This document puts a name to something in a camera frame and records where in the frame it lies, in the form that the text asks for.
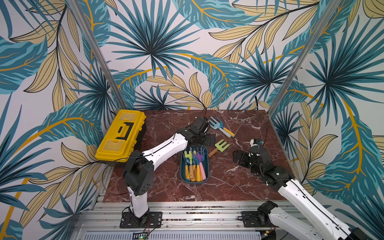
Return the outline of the purple small rake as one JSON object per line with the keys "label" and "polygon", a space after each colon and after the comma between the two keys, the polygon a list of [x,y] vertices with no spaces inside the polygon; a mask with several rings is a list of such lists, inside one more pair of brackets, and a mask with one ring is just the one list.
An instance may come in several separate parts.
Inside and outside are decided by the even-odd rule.
{"label": "purple small rake", "polygon": [[203,155],[203,151],[194,151],[193,157],[199,162],[201,178],[202,178],[202,181],[205,181],[207,177],[206,177],[206,172],[203,166],[203,161],[205,159]]}

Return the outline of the green rake wooden handle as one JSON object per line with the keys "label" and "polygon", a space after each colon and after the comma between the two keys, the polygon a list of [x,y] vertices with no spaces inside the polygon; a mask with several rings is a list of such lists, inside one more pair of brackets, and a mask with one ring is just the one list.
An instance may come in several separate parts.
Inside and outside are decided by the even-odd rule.
{"label": "green rake wooden handle", "polygon": [[184,158],[186,161],[186,166],[185,166],[186,179],[189,182],[194,182],[195,173],[194,173],[193,153],[191,151],[184,151]]}
{"label": "green rake wooden handle", "polygon": [[211,158],[213,155],[215,155],[217,152],[223,152],[225,151],[226,149],[229,148],[231,144],[228,144],[227,142],[225,142],[224,140],[220,140],[218,141],[216,144],[215,144],[215,149],[212,150],[208,157]]}

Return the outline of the blue claw rake yellow handle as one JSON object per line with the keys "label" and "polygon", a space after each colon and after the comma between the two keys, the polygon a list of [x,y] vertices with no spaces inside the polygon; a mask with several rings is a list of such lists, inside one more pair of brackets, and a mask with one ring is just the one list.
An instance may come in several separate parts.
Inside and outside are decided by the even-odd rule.
{"label": "blue claw rake yellow handle", "polygon": [[202,181],[202,175],[201,175],[201,169],[200,165],[194,165],[194,174],[195,174],[195,181],[201,182]]}

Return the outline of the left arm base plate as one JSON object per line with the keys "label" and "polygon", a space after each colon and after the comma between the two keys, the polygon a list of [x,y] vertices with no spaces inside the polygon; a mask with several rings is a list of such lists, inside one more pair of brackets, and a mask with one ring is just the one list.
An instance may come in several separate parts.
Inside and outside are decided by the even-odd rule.
{"label": "left arm base plate", "polygon": [[120,222],[121,229],[160,228],[162,225],[162,212],[148,212],[138,218],[131,212],[123,212]]}

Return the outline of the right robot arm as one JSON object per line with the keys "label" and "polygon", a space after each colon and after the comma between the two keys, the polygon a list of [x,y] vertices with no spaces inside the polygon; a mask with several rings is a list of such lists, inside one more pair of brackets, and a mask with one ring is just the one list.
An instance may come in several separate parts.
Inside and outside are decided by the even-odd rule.
{"label": "right robot arm", "polygon": [[262,225],[279,227],[299,240],[366,240],[359,228],[351,228],[321,205],[283,166],[275,166],[268,151],[258,145],[248,153],[234,151],[233,161],[288,200],[309,221],[308,224],[286,213],[276,203],[267,201],[258,208]]}

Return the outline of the light blue fork pink handle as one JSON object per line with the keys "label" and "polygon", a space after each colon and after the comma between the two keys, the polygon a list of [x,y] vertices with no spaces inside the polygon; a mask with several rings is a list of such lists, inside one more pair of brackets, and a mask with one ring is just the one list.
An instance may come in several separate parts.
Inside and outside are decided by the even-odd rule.
{"label": "light blue fork pink handle", "polygon": [[214,118],[214,117],[210,117],[210,119],[208,120],[208,122],[210,123],[210,126],[214,129],[214,130],[219,130],[221,131],[226,137],[228,138],[231,138],[232,136],[227,132],[225,131],[220,123]]}

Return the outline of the teal fork yellow handle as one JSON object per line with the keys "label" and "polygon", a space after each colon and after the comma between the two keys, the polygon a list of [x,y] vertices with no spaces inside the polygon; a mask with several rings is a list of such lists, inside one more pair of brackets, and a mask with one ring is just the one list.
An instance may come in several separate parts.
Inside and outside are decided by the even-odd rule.
{"label": "teal fork yellow handle", "polygon": [[224,127],[224,123],[219,118],[218,118],[218,121],[220,122],[220,126],[224,131],[226,131],[228,134],[230,134],[233,138],[236,136],[232,131],[230,131]]}

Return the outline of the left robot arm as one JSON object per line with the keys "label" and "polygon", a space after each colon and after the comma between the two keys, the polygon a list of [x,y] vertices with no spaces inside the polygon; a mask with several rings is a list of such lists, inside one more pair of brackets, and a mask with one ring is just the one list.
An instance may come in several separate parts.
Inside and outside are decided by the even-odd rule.
{"label": "left robot arm", "polygon": [[153,185],[155,170],[170,157],[185,150],[191,141],[200,140],[208,126],[207,118],[197,117],[191,125],[177,130],[160,145],[144,152],[132,152],[126,162],[123,178],[130,195],[129,217],[134,223],[147,222],[150,212],[147,192]]}

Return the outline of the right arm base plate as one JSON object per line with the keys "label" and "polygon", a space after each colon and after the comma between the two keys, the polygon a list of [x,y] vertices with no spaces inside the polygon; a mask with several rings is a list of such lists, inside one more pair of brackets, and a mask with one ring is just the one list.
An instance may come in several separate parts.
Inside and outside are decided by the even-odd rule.
{"label": "right arm base plate", "polygon": [[244,211],[237,217],[238,221],[243,222],[245,228],[276,228],[270,221],[267,214],[260,211]]}

